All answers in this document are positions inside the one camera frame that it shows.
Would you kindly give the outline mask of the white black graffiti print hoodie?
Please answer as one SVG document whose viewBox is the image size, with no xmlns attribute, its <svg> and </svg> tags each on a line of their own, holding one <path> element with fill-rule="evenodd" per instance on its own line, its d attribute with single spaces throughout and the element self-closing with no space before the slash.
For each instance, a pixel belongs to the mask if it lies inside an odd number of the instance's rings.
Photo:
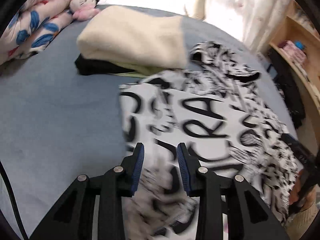
<svg viewBox="0 0 320 240">
<path fill-rule="evenodd" d="M 242 175 L 284 224 L 298 167 L 281 141 L 287 127 L 260 97 L 242 56 L 214 41 L 198 43 L 199 71 L 164 70 L 120 87 L 127 148 L 143 143 L 138 191 L 125 202 L 129 239 L 194 239 L 199 200 L 183 190 L 177 146 L 231 178 Z"/>
</svg>

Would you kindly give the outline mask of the black white patterned clothes pile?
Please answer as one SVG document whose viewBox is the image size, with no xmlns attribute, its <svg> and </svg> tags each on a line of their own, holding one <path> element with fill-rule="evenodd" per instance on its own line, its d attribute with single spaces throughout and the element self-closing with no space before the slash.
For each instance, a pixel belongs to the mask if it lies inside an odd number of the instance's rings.
<svg viewBox="0 0 320 240">
<path fill-rule="evenodd" d="M 298 129 L 302 126 L 306 114 L 298 86 L 291 74 L 291 67 L 273 48 L 268 50 L 268 56 L 271 66 L 277 72 L 273 81 L 284 99 L 295 129 Z"/>
</svg>

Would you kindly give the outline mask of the blue-grey fleece bed blanket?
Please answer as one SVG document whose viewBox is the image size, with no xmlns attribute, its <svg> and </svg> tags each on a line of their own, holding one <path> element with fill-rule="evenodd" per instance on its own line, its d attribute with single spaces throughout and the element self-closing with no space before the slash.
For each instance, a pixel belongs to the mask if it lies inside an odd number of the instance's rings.
<svg viewBox="0 0 320 240">
<path fill-rule="evenodd" d="M 124 137 L 120 87 L 138 79 L 78 73 L 76 41 L 88 23 L 75 23 L 40 55 L 1 77 L 1 239 L 31 234 L 81 174 L 101 176 L 133 154 Z M 214 41 L 240 54 L 260 73 L 257 88 L 278 119 L 293 125 L 274 84 L 248 49 L 217 27 L 183 18 L 187 52 L 183 69 L 201 42 Z"/>
</svg>

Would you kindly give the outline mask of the pink box on shelf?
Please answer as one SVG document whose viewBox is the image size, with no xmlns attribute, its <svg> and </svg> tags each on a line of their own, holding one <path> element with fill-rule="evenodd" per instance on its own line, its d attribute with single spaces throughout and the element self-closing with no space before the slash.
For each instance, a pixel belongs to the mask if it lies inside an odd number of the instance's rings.
<svg viewBox="0 0 320 240">
<path fill-rule="evenodd" d="M 285 40 L 278 44 L 278 47 L 286 54 L 286 56 L 296 64 L 304 65 L 307 60 L 307 56 L 304 51 L 298 49 L 294 42 L 290 40 Z"/>
</svg>

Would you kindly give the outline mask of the teal object on pink box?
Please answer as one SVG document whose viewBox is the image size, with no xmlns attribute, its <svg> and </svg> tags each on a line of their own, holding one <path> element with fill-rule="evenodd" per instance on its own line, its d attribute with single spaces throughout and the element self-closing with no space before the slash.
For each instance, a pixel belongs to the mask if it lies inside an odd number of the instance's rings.
<svg viewBox="0 0 320 240">
<path fill-rule="evenodd" d="M 300 42 L 300 41 L 295 41 L 294 44 L 295 44 L 295 46 L 296 46 L 298 49 L 300 49 L 301 51 L 303 51 L 303 50 L 305 49 L 304 44 L 302 44 L 302 42 Z"/>
</svg>

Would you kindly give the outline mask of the light wooden shelf unit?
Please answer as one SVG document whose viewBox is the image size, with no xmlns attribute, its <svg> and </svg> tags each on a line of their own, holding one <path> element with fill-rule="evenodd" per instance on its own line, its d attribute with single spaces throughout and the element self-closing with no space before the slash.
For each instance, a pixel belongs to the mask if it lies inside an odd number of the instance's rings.
<svg viewBox="0 0 320 240">
<path fill-rule="evenodd" d="M 295 1 L 289 3 L 269 45 L 275 81 L 295 128 L 306 122 L 319 140 L 319 33 Z"/>
</svg>

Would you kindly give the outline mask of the folded black garment under cream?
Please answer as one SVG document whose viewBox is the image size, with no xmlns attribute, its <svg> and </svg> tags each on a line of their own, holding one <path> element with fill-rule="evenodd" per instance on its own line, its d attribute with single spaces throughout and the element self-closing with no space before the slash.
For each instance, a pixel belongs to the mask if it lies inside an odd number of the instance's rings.
<svg viewBox="0 0 320 240">
<path fill-rule="evenodd" d="M 139 72 L 127 69 L 108 61 L 85 59 L 80 54 L 74 62 L 78 73 L 83 76 L 89 75 L 117 75 L 129 77 L 145 77 Z"/>
</svg>

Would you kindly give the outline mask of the folded cream fleece garment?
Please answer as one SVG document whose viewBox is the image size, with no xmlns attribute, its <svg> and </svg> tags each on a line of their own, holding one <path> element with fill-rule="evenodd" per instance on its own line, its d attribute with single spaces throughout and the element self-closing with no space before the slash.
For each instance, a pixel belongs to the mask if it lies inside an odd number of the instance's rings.
<svg viewBox="0 0 320 240">
<path fill-rule="evenodd" d="M 143 75 L 183 69 L 187 52 L 182 20 L 113 5 L 88 22 L 76 45 L 85 59 L 108 61 Z"/>
</svg>

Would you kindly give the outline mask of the white blue floral quilt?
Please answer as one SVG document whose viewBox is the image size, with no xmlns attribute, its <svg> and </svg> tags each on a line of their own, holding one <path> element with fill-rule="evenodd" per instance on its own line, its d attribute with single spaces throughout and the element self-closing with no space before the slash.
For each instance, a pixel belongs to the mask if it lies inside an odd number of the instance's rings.
<svg viewBox="0 0 320 240">
<path fill-rule="evenodd" d="M 1 64 L 40 53 L 73 21 L 72 0 L 27 0 L 1 36 Z"/>
</svg>

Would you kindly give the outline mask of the pink white kitty plush toy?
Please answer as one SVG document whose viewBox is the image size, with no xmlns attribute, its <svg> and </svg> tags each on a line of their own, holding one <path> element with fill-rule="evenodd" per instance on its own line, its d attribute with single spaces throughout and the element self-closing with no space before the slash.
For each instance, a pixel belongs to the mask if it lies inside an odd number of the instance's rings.
<svg viewBox="0 0 320 240">
<path fill-rule="evenodd" d="M 81 22 L 92 19 L 100 12 L 98 2 L 99 0 L 71 0 L 69 8 L 73 19 Z"/>
</svg>

